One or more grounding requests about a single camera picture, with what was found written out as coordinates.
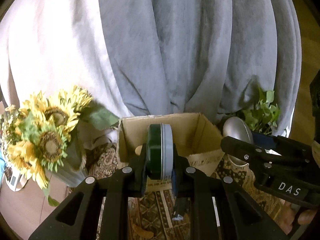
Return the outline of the silver oval mouse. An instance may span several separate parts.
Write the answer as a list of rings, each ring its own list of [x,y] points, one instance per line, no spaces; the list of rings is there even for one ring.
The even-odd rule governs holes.
[[[247,124],[239,117],[233,116],[223,126],[223,136],[233,137],[249,144],[254,144],[253,135]]]

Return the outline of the round dark green tin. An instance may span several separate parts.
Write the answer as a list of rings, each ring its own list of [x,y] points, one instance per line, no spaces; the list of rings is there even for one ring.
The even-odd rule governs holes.
[[[171,179],[174,164],[174,143],[169,124],[151,124],[146,142],[146,168],[152,180]]]

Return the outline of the jar with yellow lid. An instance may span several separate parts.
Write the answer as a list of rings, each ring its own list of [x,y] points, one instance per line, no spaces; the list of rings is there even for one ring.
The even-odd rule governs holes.
[[[140,155],[140,153],[141,153],[141,151],[142,151],[142,145],[139,145],[138,147],[136,147],[136,149],[135,149],[135,154],[136,155]]]

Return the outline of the brown wooden curved piece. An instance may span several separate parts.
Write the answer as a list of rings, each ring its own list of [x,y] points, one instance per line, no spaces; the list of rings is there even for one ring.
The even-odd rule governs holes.
[[[136,224],[132,224],[132,229],[137,235],[145,239],[152,239],[154,237],[154,233],[152,231],[146,231]]]

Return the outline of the green potted plant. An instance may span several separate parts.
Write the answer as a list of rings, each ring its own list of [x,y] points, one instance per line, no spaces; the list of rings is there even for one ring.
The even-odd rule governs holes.
[[[278,127],[280,108],[274,102],[274,91],[259,88],[259,100],[248,109],[242,110],[241,116],[252,132],[271,135]]]

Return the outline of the patterned paisley table rug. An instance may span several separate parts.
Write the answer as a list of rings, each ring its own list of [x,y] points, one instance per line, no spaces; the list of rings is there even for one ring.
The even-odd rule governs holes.
[[[117,145],[106,143],[93,150],[86,150],[88,174],[97,179],[110,177],[118,169]],[[128,239],[145,239],[132,229],[136,224],[146,231],[152,231],[152,239],[190,239],[190,221],[172,220],[176,198],[171,190],[147,192],[142,198],[128,199]]]

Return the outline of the green ribbed vase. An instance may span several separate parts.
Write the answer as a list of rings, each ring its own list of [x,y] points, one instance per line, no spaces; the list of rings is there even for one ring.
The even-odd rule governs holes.
[[[88,175],[86,169],[86,151],[77,130],[71,133],[72,139],[67,147],[67,158],[63,167],[59,166],[53,176],[59,178],[68,187],[77,187]]]

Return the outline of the brown cardboard box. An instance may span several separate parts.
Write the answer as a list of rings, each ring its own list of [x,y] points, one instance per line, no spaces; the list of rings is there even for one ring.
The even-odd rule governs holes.
[[[169,124],[173,142],[180,156],[188,158],[189,164],[206,175],[216,170],[224,152],[220,144],[222,135],[201,113],[136,116],[121,119],[118,127],[118,167],[129,164],[137,154],[136,148],[146,143],[150,124]]]

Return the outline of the sunflower bouquet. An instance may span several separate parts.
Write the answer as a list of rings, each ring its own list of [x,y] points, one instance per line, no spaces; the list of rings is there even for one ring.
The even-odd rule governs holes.
[[[1,114],[1,152],[5,164],[33,180],[50,206],[59,202],[50,195],[47,172],[57,172],[67,158],[71,133],[81,123],[103,131],[113,127],[119,118],[94,100],[80,86],[54,94],[31,94],[21,107],[8,106]]]

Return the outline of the white wooden desk lamp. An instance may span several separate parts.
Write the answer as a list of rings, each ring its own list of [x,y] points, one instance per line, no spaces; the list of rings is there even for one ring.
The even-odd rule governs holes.
[[[20,174],[19,170],[8,166],[4,170],[4,179],[9,189],[13,192],[20,191],[28,182],[26,177]]]

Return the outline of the blue cloth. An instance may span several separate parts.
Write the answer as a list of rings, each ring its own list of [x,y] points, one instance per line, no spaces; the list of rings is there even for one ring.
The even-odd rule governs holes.
[[[0,175],[3,176],[4,170],[5,170],[5,159],[3,156],[3,153],[0,151]]]

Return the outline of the beige curtain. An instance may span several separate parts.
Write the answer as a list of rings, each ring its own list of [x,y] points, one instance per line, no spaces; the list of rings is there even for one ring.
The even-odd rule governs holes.
[[[8,105],[33,93],[87,89],[128,117],[108,56],[98,0],[15,0],[1,21],[1,90]]]

